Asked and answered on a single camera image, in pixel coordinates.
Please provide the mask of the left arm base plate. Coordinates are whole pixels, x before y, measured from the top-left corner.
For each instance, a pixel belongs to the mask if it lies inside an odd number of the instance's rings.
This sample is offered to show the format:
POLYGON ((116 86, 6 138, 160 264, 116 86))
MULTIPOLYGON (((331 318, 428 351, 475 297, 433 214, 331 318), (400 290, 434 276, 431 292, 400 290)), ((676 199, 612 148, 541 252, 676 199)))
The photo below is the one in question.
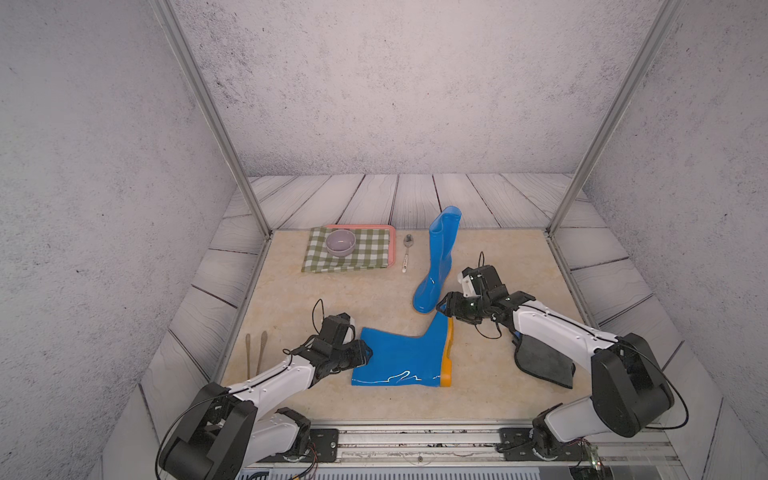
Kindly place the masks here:
POLYGON ((311 428, 301 434, 297 443, 288 452, 279 454, 278 458, 291 463, 334 463, 338 446, 338 429, 311 428))

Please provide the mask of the left aluminium frame post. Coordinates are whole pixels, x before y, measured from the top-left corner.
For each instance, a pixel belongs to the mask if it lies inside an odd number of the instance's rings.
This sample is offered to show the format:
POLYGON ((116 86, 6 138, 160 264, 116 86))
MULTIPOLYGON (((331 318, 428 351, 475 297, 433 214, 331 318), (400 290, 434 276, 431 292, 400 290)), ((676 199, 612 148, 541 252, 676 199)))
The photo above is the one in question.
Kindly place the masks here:
POLYGON ((230 170, 239 192, 243 195, 250 214, 255 218, 259 230, 268 238, 272 229, 260 207, 251 187, 234 144, 227 132, 222 117, 215 105, 213 97, 206 85, 205 79, 194 58, 182 26, 173 8, 173 2, 168 0, 150 1, 166 39, 179 63, 182 73, 190 86, 201 113, 213 134, 223 159, 230 170))

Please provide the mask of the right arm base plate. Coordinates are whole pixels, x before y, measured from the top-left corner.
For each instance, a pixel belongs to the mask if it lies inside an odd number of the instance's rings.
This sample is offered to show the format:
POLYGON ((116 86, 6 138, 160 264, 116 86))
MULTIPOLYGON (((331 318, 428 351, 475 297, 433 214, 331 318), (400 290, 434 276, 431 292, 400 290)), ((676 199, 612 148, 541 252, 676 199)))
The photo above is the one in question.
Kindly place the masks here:
POLYGON ((534 428, 501 428, 495 450, 505 461, 586 462, 588 448, 581 440, 559 442, 552 434, 534 428))

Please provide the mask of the grey blue cleaning cloth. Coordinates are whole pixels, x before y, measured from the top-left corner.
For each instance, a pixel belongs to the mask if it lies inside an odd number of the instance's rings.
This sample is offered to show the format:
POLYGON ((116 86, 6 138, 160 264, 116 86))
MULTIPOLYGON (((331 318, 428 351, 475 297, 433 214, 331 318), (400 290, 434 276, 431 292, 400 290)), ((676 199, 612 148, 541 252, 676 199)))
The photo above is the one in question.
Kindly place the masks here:
POLYGON ((554 385, 572 389, 574 362, 536 338, 518 333, 513 340, 514 361, 524 373, 554 385))

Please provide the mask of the purple bowl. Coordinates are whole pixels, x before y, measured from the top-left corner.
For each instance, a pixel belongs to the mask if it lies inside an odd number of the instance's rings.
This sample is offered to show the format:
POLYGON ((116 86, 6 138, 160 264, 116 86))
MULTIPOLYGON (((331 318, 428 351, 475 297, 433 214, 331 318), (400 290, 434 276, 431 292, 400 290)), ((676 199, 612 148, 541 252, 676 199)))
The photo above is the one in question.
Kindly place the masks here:
POLYGON ((337 258, 344 258, 352 254, 357 245, 357 238, 353 231, 348 229, 337 229, 331 231, 326 240, 326 251, 337 258))

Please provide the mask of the blue rubber boot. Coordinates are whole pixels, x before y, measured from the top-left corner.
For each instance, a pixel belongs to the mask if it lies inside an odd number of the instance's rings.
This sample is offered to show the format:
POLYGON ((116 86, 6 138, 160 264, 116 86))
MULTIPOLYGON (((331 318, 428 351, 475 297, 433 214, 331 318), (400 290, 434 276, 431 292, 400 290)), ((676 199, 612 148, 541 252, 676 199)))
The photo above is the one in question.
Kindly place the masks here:
POLYGON ((417 287, 413 308, 422 314, 435 309, 444 282, 452 268, 452 249, 456 241, 462 212, 448 206, 429 227, 429 271, 417 287))
POLYGON ((368 363, 353 370, 351 384, 359 387, 452 385, 453 319, 437 313, 419 337, 364 328, 362 340, 372 350, 368 363))

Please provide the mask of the pink tray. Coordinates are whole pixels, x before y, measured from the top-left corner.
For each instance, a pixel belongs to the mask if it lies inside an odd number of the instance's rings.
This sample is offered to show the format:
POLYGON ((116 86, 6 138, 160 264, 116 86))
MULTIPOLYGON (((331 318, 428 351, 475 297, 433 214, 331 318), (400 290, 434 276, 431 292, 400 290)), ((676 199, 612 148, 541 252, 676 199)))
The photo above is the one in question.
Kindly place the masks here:
POLYGON ((396 229, 391 225, 376 225, 376 224, 329 224, 326 228, 331 229, 383 229, 389 233, 388 242, 388 254, 387 254, 387 266, 391 267, 396 261, 396 229))

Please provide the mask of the green checkered cloth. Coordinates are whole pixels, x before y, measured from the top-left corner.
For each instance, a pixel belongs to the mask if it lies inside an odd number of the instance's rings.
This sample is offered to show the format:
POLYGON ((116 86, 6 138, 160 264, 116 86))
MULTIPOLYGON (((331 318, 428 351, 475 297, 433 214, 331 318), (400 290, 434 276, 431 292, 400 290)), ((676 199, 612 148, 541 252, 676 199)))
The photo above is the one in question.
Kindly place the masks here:
POLYGON ((390 265, 395 239, 392 227, 316 227, 310 231, 303 273, 383 269, 390 265))

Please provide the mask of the right aluminium frame post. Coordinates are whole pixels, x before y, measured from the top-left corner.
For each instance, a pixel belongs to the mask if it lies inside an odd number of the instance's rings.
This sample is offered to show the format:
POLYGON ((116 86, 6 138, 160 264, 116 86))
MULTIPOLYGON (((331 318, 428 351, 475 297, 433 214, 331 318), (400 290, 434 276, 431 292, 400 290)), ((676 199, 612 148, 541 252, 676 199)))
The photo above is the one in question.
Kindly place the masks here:
POLYGON ((590 142, 583 158, 579 162, 568 188, 566 189, 550 224, 546 228, 546 233, 549 238, 553 239, 556 236, 557 231, 564 226, 565 219, 575 203, 579 192, 585 186, 604 149, 608 145, 613 132, 631 104, 637 88, 653 64, 655 56, 663 45, 673 24, 677 20, 683 5, 684 1, 681 0, 666 0, 661 3, 660 9, 652 22, 645 39, 630 63, 629 69, 627 70, 606 115, 590 142))

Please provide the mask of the aluminium frame post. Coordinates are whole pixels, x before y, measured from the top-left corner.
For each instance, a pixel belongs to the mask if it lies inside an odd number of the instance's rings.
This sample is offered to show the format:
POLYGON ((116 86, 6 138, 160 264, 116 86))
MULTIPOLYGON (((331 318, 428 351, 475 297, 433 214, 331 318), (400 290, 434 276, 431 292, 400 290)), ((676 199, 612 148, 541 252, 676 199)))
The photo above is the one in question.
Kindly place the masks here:
POLYGON ((557 231, 564 226, 565 219, 575 203, 579 192, 585 186, 604 149, 608 145, 613 132, 631 104, 637 88, 653 64, 655 56, 663 45, 673 24, 677 20, 683 5, 684 1, 681 0, 666 0, 661 3, 660 9, 652 22, 645 39, 630 63, 629 69, 627 70, 606 115, 590 142, 583 158, 579 162, 568 188, 566 189, 550 224, 546 228, 546 233, 549 238, 553 239, 556 236, 557 231))
POLYGON ((227 132, 222 117, 215 105, 213 97, 206 85, 205 79, 194 58, 182 26, 173 8, 173 2, 168 0, 150 1, 166 39, 179 63, 182 73, 190 86, 201 113, 213 134, 223 159, 230 170, 239 192, 243 195, 250 214, 255 218, 259 230, 268 238, 272 229, 260 207, 251 187, 234 144, 227 132))

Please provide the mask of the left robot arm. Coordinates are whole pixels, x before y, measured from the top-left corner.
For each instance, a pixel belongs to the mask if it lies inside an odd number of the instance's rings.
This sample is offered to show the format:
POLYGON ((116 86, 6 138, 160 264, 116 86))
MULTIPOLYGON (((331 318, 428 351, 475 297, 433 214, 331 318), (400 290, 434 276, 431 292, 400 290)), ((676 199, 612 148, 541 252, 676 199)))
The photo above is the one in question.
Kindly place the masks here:
POLYGON ((272 457, 313 461, 311 422, 284 406, 328 376, 366 365, 373 351, 346 313, 323 319, 318 332, 286 350, 275 367, 244 382, 209 383, 172 422, 154 469, 175 479, 233 479, 272 457))

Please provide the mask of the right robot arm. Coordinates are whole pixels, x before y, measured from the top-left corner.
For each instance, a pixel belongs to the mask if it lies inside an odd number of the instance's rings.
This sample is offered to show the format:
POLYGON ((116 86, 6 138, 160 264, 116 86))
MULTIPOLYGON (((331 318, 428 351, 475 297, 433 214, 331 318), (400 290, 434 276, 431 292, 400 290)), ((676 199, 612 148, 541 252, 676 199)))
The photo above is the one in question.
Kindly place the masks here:
POLYGON ((675 389, 647 341, 618 336, 564 316, 524 291, 509 292, 490 265, 466 268, 462 289, 447 293, 437 312, 478 325, 488 319, 513 335, 514 359, 524 373, 572 388, 582 367, 589 395, 541 412, 530 433, 534 453, 554 460, 565 446, 584 437, 613 432, 631 438, 675 403, 675 389))

